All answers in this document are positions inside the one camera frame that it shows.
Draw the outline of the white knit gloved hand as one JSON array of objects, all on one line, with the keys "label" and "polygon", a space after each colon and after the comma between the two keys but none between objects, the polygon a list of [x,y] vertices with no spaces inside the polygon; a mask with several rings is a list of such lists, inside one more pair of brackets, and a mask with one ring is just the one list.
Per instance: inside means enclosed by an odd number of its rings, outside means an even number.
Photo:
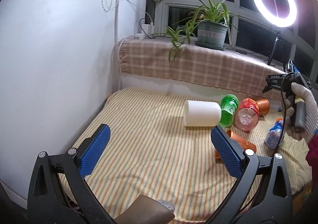
[{"label": "white knit gloved hand", "polygon": [[[300,107],[302,111],[299,111],[299,108],[295,111],[292,104],[285,99],[286,123],[284,129],[290,137],[298,141],[304,139],[306,143],[309,144],[314,136],[317,135],[317,103],[313,93],[303,85],[293,82],[291,84],[291,89],[296,96],[302,99],[301,104],[303,105]],[[298,114],[299,112],[304,115],[304,128],[302,131],[296,132],[295,130],[292,130],[291,119],[295,113]]]}]

